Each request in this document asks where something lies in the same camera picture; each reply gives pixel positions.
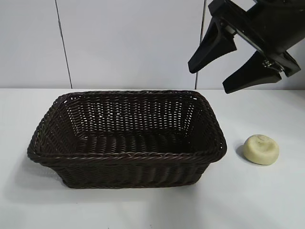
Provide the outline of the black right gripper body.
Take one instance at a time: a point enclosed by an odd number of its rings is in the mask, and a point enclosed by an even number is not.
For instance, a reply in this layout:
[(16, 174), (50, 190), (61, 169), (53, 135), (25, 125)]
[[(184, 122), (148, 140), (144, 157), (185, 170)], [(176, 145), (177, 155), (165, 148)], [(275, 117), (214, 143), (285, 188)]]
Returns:
[(217, 34), (229, 41), (218, 57), (236, 51), (238, 34), (287, 77), (301, 70), (287, 50), (305, 38), (303, 0), (258, 0), (247, 11), (231, 0), (213, 0), (208, 9)]

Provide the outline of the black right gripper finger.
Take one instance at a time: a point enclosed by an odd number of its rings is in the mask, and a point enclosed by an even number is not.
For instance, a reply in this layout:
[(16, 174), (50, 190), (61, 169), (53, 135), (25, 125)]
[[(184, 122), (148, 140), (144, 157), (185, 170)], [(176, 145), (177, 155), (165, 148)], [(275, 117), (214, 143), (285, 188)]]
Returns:
[(264, 67), (265, 57), (256, 51), (237, 71), (223, 81), (227, 94), (255, 85), (277, 83), (282, 79), (277, 70)]
[(212, 18), (199, 47), (188, 61), (191, 73), (197, 73), (210, 62), (237, 50), (234, 36), (222, 25), (219, 18)]

